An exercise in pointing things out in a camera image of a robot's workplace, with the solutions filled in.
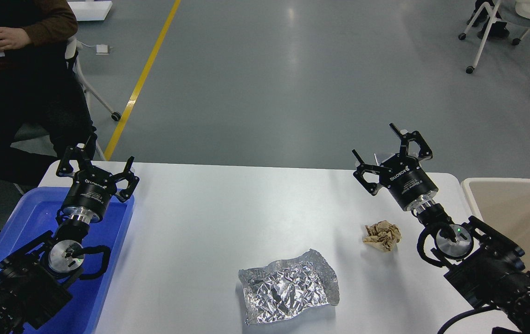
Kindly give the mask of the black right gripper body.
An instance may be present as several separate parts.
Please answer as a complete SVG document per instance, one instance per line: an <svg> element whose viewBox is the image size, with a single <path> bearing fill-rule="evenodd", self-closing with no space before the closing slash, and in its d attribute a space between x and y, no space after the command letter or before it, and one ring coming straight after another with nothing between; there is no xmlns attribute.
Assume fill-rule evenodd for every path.
<svg viewBox="0 0 530 334"><path fill-rule="evenodd" d="M403 211L412 211L438 192L436 184L421 169L419 160L409 155L394 155L381 167L390 169L381 174L385 186Z"/></svg>

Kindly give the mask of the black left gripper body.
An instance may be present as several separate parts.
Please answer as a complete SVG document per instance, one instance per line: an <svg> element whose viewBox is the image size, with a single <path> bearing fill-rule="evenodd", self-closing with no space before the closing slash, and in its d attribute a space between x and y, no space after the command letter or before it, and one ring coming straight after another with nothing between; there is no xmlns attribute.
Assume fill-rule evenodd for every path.
<svg viewBox="0 0 530 334"><path fill-rule="evenodd" d="M116 193L115 183L109 183L112 174L102 169L80 170L73 175L73 184L61 205L63 214L87 214L86 222L100 222L104 218L111 197Z"/></svg>

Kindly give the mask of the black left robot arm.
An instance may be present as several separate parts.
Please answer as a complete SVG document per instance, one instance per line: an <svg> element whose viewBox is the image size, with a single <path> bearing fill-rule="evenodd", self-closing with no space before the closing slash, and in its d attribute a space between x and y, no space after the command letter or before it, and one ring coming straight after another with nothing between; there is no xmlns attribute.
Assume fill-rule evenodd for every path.
<svg viewBox="0 0 530 334"><path fill-rule="evenodd" d="M0 261L0 334L21 334L25 324L40 328L72 300L68 288L77 280L101 277L109 268L111 248L84 246L91 224L103 220L116 197L133 197L139 178L134 158L112 174L92 164L84 147L69 146L57 177L73 180L57 211L58 228L46 231Z"/></svg>

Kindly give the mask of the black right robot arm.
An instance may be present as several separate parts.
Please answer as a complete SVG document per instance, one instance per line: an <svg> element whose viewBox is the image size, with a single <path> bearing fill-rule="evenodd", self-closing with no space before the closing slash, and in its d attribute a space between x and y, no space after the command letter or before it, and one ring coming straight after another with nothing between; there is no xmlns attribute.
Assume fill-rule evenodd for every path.
<svg viewBox="0 0 530 334"><path fill-rule="evenodd" d="M434 201L438 188L420 166L432 158L432 150L418 131L401 131L394 123L390 127L400 139L399 152L370 165L353 150L358 161L353 175L371 195L388 189L400 208L417 218L424 227L416 245L419 256L447 268L445 279L471 305L446 321L439 333L466 317L499 309L518 334L530 334L530 271L521 259L524 250L475 216L454 223Z"/></svg>

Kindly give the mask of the person's left hand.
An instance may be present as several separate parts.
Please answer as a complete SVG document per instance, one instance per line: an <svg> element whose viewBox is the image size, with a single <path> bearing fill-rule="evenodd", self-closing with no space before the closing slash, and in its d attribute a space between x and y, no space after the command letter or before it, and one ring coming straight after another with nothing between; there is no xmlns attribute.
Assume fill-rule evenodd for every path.
<svg viewBox="0 0 530 334"><path fill-rule="evenodd" d="M19 50L32 43L23 28L0 27L0 51Z"/></svg>

